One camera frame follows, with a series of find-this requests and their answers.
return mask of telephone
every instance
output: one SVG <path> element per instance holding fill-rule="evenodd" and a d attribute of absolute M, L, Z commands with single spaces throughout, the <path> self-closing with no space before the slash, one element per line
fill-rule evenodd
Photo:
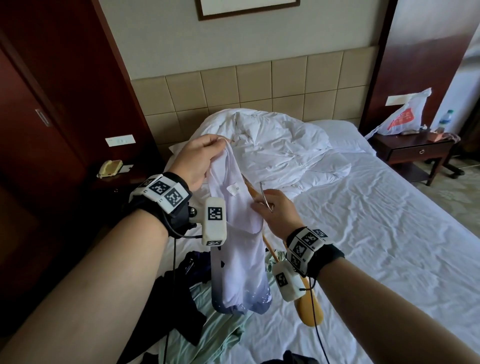
<path fill-rule="evenodd" d="M 102 164 L 96 176 L 98 178 L 115 176 L 122 166 L 123 162 L 120 159 L 107 160 L 104 164 Z"/>

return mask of white bed sheet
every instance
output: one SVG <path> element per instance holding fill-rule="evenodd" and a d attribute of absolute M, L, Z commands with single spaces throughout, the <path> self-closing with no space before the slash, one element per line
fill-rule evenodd
<path fill-rule="evenodd" d="M 352 163 L 350 175 L 294 200 L 304 222 L 325 230 L 348 260 L 480 353 L 480 240 L 377 157 L 345 157 Z M 208 248 L 179 240 L 177 265 L 190 250 Z M 159 275 L 171 269 L 172 253 L 169 244 Z M 330 363 L 371 363 L 323 292 L 315 293 L 324 311 L 319 330 Z M 252 315 L 242 340 L 221 362 L 261 363 L 291 350 L 323 363 L 314 329 L 301 323 L 294 305 L 284 302 L 277 289 L 272 296 L 267 313 Z"/>

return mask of tissue box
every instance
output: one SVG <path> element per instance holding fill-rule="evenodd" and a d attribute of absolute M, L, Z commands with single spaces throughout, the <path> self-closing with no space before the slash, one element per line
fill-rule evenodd
<path fill-rule="evenodd" d="M 431 142 L 438 142 L 439 140 L 442 140 L 443 137 L 444 133 L 429 132 L 427 135 L 427 140 L 430 140 Z"/>

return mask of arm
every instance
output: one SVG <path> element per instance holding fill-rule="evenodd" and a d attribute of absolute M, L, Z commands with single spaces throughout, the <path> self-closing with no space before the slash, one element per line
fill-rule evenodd
<path fill-rule="evenodd" d="M 255 199 L 252 208 L 284 241 L 304 227 L 293 203 L 278 190 L 266 190 L 273 212 Z M 374 363 L 479 364 L 480 357 L 420 309 L 339 258 L 316 277 L 330 303 Z"/>
<path fill-rule="evenodd" d="M 226 145 L 217 135 L 190 141 L 169 171 L 198 189 Z M 0 363 L 115 363 L 142 313 L 168 233 L 136 210 L 48 295 L 0 353 Z"/>

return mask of crumpled comforter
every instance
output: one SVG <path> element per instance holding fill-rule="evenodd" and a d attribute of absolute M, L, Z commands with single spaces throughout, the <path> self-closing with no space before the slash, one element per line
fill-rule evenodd
<path fill-rule="evenodd" d="M 350 173 L 351 164 L 332 148 L 321 127 L 286 114 L 226 109 L 206 118 L 191 139 L 208 133 L 232 140 L 242 174 L 258 191 L 263 182 L 264 188 L 294 198 Z"/>

